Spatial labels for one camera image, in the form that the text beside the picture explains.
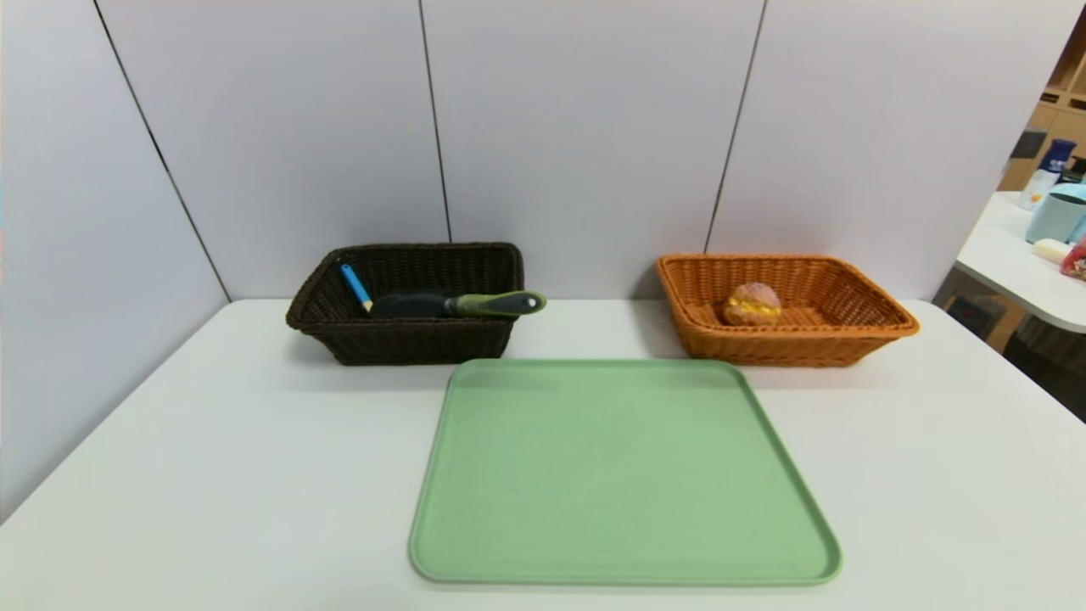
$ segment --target white wall panel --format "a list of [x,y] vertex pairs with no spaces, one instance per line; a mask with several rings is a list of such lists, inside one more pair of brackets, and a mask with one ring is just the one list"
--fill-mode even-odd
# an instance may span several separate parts
[[3,25],[7,518],[226,295],[93,3],[7,0]]
[[333,247],[449,239],[415,0],[100,4],[231,296],[291,296]]
[[842,256],[929,297],[1082,0],[770,0],[710,251]]
[[551,296],[651,294],[700,251],[760,0],[424,0],[455,241]]

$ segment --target basket rim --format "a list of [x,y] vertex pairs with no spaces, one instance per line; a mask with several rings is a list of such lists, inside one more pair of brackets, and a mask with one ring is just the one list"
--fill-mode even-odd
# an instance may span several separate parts
[[[905,322],[892,326],[788,326],[788,327],[754,327],[754,326],[706,326],[693,319],[686,309],[686,304],[679,297],[678,287],[668,270],[668,263],[690,259],[793,259],[793,260],[828,260],[841,265],[847,272],[859,280],[868,290],[885,300],[894,310],[905,319]],[[692,331],[705,335],[727,336],[732,339],[761,340],[898,340],[915,335],[920,332],[920,322],[886,290],[867,277],[851,263],[825,254],[803,253],[677,253],[666,254],[656,259],[657,275],[664,283],[671,311],[682,319]]]
[[318,282],[320,282],[328,270],[336,264],[341,255],[346,252],[358,252],[358,251],[372,251],[372,250],[479,250],[479,249],[495,249],[505,250],[510,252],[518,260],[519,265],[523,265],[522,255],[520,254],[520,249],[513,242],[507,241],[469,241],[469,242],[431,242],[431,243],[399,243],[399,242],[387,242],[387,243],[366,243],[358,245],[344,245],[337,247],[325,254],[320,258],[320,263],[314,267],[313,271],[305,278],[302,282],[302,287],[298,289],[294,297],[290,302],[290,307],[287,309],[287,327],[290,329],[301,331],[302,333],[311,333],[317,328],[323,329],[337,329],[346,330],[352,328],[357,328],[358,330],[378,330],[382,327],[389,326],[402,326],[402,324],[441,324],[449,326],[453,324],[476,324],[479,322],[503,322],[493,320],[480,320],[473,321],[468,319],[388,319],[388,320],[375,320],[375,319],[352,319],[345,321],[324,321],[306,319],[302,317],[302,309],[305,307],[305,303],[308,302],[316,290]]

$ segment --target white countertop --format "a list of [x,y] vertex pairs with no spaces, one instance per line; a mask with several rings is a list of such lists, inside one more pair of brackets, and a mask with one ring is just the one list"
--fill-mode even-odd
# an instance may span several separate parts
[[[229,305],[0,526],[0,609],[1079,610],[1086,427],[927,303],[841,370],[744,368],[844,551],[809,588],[449,586],[407,537],[453,367],[343,368]],[[507,357],[681,357],[660,302],[552,301]]]
[[1030,252],[1025,229],[1032,213],[1014,204],[1016,191],[996,191],[958,253],[957,266],[1013,298],[1038,319],[1086,333],[1086,282],[1060,272]]

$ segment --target plastic tray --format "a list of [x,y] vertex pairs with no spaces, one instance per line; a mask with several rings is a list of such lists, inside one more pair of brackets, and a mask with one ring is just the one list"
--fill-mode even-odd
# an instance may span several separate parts
[[743,375],[715,361],[465,364],[409,550],[440,582],[809,585],[841,568]]

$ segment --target green spatula handle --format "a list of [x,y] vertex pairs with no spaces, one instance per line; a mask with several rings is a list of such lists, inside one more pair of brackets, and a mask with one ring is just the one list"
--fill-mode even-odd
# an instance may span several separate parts
[[502,294],[462,294],[450,298],[445,305],[456,317],[523,317],[542,310],[546,305],[546,296],[534,290],[516,290]]

